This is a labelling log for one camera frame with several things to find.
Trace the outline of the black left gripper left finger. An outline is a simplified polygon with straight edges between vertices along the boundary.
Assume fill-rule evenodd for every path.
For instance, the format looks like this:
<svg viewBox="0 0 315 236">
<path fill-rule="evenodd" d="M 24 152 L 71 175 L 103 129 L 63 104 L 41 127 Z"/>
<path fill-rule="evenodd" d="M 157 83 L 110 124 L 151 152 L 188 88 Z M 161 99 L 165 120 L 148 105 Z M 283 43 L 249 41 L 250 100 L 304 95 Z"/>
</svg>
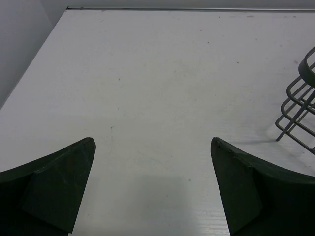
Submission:
<svg viewBox="0 0 315 236">
<path fill-rule="evenodd" d="M 67 236 L 73 232 L 95 156 L 86 137 L 0 174 L 2 236 Z"/>
</svg>

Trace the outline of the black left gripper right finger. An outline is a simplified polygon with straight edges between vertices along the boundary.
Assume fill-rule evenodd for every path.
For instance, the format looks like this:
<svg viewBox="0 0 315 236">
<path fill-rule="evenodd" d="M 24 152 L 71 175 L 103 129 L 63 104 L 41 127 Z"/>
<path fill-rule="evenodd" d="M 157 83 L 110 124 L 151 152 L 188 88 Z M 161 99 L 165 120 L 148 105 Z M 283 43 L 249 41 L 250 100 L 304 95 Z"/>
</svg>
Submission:
<svg viewBox="0 0 315 236">
<path fill-rule="evenodd" d="M 313 236 L 315 178 L 248 154 L 221 138 L 211 158 L 232 236 Z"/>
</svg>

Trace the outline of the beige plate with grey rim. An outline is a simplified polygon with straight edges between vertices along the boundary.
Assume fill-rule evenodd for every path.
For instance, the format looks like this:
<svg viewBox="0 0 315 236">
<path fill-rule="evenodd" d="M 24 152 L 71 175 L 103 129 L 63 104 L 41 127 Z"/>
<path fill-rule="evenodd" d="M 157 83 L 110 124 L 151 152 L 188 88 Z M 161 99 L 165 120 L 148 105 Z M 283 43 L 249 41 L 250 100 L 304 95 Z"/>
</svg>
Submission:
<svg viewBox="0 0 315 236">
<path fill-rule="evenodd" d="M 315 88 L 315 73 L 312 71 L 310 66 L 308 65 L 307 59 L 315 52 L 315 48 L 313 47 L 308 53 L 304 56 L 303 60 L 300 62 L 298 66 L 298 72 L 301 78 L 304 80 L 312 88 Z"/>
</svg>

